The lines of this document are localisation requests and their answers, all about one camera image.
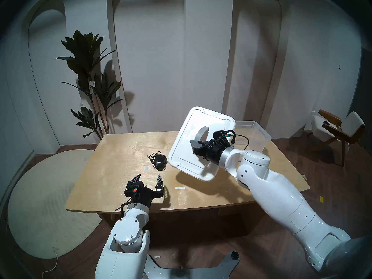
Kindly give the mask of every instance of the white sticker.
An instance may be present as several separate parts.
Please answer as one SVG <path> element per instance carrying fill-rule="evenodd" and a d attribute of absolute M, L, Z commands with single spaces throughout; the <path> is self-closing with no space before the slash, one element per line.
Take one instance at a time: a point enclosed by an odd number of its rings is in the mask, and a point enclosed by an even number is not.
<path fill-rule="evenodd" d="M 94 94 L 94 91 L 93 91 L 93 88 L 92 87 L 96 87 L 96 82 L 94 82 L 94 81 L 89 81 L 88 82 L 89 83 L 89 91 L 90 91 L 90 93 L 91 94 Z"/>

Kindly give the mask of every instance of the wooden armrest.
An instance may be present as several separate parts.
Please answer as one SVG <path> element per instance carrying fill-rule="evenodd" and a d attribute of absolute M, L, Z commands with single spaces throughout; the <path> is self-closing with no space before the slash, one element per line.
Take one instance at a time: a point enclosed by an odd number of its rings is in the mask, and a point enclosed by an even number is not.
<path fill-rule="evenodd" d="M 318 112 L 319 115 L 326 118 L 329 122 L 331 122 L 333 125 L 336 125 L 336 127 L 341 126 L 341 119 L 337 117 L 336 115 L 333 115 L 327 111 L 324 111 L 322 109 L 319 109 Z"/>
<path fill-rule="evenodd" d="M 332 127 L 332 126 L 327 125 L 327 124 L 323 124 L 322 127 L 324 129 L 326 129 L 327 131 L 331 132 L 335 137 L 338 137 L 341 140 L 344 140 L 346 142 L 348 142 L 350 140 L 349 135 L 342 132 L 342 130 L 340 130 L 340 129 L 337 129 L 337 128 Z"/>

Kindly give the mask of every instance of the clear plastic box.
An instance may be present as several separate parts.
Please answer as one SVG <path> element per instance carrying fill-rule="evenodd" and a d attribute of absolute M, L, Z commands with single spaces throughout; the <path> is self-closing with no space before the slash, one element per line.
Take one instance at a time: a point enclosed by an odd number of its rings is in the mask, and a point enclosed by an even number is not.
<path fill-rule="evenodd" d="M 262 152 L 267 142 L 271 140 L 269 133 L 255 121 L 236 121 L 234 131 L 236 134 L 244 135 L 249 139 L 249 145 L 246 150 Z M 235 148 L 244 149 L 247 143 L 246 138 L 237 136 Z"/>

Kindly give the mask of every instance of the wooden table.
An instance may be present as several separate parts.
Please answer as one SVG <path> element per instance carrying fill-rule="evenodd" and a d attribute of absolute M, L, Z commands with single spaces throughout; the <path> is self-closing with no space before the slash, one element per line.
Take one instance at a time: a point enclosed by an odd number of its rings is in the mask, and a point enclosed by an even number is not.
<path fill-rule="evenodd" d="M 119 213 L 114 210 L 128 200 L 124 196 L 124 189 L 127 182 L 137 174 L 141 174 L 141 180 L 153 190 L 157 175 L 163 178 L 164 198 L 154 199 L 150 212 L 254 202 L 251 192 L 240 187 L 223 169 L 219 169 L 215 179 L 210 182 L 200 181 L 169 164 L 164 171 L 154 169 L 147 155 L 161 151 L 168 156 L 177 134 L 154 132 L 105 135 L 70 193 L 66 210 L 98 213 L 107 221 L 110 215 L 104 214 Z M 270 169 L 282 173 L 299 191 L 310 188 L 273 142 L 266 144 L 263 153 L 271 158 Z"/>

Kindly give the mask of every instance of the white box lid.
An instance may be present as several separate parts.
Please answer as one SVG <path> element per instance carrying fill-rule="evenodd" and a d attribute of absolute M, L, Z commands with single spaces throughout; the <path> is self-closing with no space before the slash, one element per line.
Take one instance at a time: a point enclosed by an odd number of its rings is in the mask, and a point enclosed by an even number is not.
<path fill-rule="evenodd" d="M 219 130 L 234 130 L 235 120 L 227 115 L 217 113 L 202 107 L 190 110 L 183 122 L 168 155 L 171 166 L 202 181 L 211 181 L 217 174 L 219 166 L 195 155 L 190 144 L 198 131 L 204 126 L 209 127 L 206 141 L 213 139 L 213 133 Z"/>

